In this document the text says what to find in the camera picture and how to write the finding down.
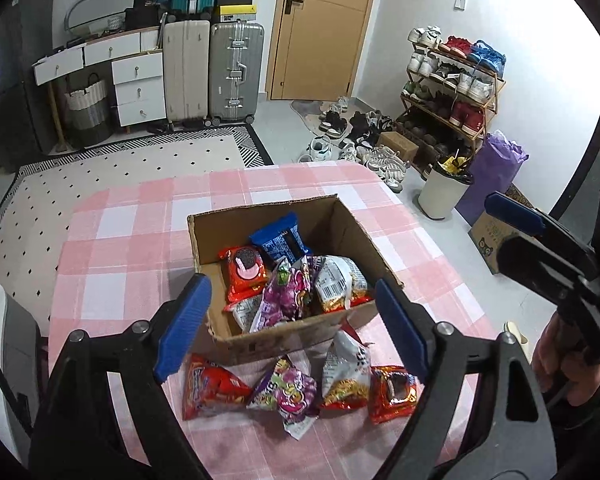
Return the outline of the person right hand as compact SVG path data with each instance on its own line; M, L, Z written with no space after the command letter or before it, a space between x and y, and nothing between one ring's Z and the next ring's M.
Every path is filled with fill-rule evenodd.
M533 351L531 366L542 393L554 386L558 372L570 382L566 399L571 406L581 406L592 399L600 388L600 364L588 365L578 352L558 349L558 332L564 323L555 312Z

